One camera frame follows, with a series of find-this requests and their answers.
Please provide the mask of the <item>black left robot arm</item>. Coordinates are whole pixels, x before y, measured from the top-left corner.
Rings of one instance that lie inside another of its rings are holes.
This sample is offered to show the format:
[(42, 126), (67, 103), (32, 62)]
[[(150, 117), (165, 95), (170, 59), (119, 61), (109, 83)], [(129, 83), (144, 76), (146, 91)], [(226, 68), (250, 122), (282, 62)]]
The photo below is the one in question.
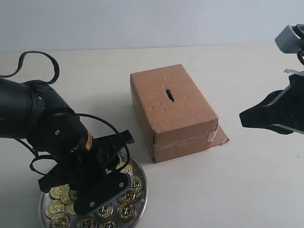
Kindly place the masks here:
[(93, 213), (132, 186), (132, 177), (115, 169), (118, 153), (132, 143), (128, 131), (94, 138), (61, 96), (40, 81), (0, 81), (0, 135), (25, 139), (35, 160), (52, 159), (42, 175), (42, 192), (67, 184), (76, 192), (74, 211)]

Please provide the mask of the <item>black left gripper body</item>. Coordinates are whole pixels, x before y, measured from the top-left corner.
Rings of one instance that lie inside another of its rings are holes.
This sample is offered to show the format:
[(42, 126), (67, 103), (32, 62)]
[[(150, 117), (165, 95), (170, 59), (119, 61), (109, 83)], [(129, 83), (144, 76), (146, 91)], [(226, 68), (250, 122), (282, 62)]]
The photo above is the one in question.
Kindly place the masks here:
[(107, 180), (106, 169), (116, 169), (118, 153), (134, 143), (129, 130), (94, 138), (89, 131), (81, 135), (68, 156), (57, 167), (57, 185), (68, 184), (72, 190), (90, 190)]

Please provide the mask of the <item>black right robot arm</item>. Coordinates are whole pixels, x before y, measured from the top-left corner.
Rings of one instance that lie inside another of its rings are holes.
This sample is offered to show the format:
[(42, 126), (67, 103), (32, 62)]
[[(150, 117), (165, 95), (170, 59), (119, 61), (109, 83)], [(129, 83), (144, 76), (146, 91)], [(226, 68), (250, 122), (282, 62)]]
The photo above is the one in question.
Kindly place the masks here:
[(244, 128), (266, 129), (282, 135), (304, 133), (304, 77), (289, 76), (289, 85), (269, 93), (239, 114)]

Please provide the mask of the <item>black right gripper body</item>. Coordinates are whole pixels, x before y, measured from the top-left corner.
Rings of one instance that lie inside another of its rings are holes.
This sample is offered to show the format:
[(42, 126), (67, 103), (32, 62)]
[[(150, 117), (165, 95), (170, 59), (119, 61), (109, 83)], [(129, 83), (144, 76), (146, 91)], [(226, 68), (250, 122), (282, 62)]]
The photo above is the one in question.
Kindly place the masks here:
[(284, 111), (284, 120), (278, 126), (304, 133), (304, 77), (292, 74), (289, 76), (289, 85), (275, 99)]

